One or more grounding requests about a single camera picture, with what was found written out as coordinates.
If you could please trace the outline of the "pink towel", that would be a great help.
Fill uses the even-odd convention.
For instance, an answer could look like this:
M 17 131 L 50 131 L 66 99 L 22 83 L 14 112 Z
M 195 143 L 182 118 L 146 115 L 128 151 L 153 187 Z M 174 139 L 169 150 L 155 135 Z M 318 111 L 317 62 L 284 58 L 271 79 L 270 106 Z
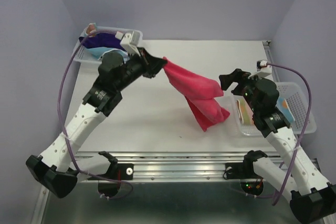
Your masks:
M 216 98 L 224 96 L 217 81 L 195 74 L 169 60 L 164 72 L 170 84 L 184 96 L 204 132 L 229 118 L 230 112 L 216 101 Z

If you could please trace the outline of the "orange polka dot towel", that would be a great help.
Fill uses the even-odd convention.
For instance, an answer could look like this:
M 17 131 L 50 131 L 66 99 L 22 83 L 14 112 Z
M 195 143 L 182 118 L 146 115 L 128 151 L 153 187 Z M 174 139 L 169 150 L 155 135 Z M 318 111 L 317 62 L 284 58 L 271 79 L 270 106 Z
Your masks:
M 251 108 L 249 107 L 249 105 L 246 103 L 246 101 L 243 98 L 241 98 L 241 99 L 237 99 L 235 103 L 237 106 L 240 123 L 242 125 L 253 125 L 254 124 L 253 123 L 253 112 Z M 286 117 L 289 123 L 293 123 L 295 121 L 295 118 L 289 109 L 289 105 L 284 98 L 280 97 L 278 99 L 276 107 Z

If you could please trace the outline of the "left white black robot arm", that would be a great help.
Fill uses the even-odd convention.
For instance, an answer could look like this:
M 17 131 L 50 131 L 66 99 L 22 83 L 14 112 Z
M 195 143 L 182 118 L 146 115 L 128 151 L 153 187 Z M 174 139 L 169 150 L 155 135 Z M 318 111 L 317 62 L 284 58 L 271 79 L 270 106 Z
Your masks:
M 154 57 L 140 47 L 128 61 L 116 51 L 104 54 L 98 77 L 71 121 L 47 149 L 27 159 L 26 166 L 34 179 L 58 198 L 69 195 L 78 182 L 93 177 L 115 183 L 119 189 L 124 173 L 116 157 L 101 151 L 76 161 L 75 154 L 121 102 L 122 90 L 141 76 L 154 78 L 166 64 L 166 59 Z

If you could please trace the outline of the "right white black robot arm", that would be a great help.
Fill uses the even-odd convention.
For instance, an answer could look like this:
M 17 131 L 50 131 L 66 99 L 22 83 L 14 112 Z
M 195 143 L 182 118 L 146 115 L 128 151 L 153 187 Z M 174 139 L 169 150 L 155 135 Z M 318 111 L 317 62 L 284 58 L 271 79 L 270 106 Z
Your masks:
M 311 223 L 335 213 L 335 185 L 322 175 L 302 149 L 290 123 L 276 107 L 276 84 L 262 72 L 235 69 L 219 76 L 221 89 L 237 86 L 232 94 L 245 99 L 253 112 L 256 128 L 277 151 L 287 171 L 275 165 L 262 151 L 249 151 L 241 163 L 227 163 L 225 179 L 263 178 L 280 195 L 300 223 Z

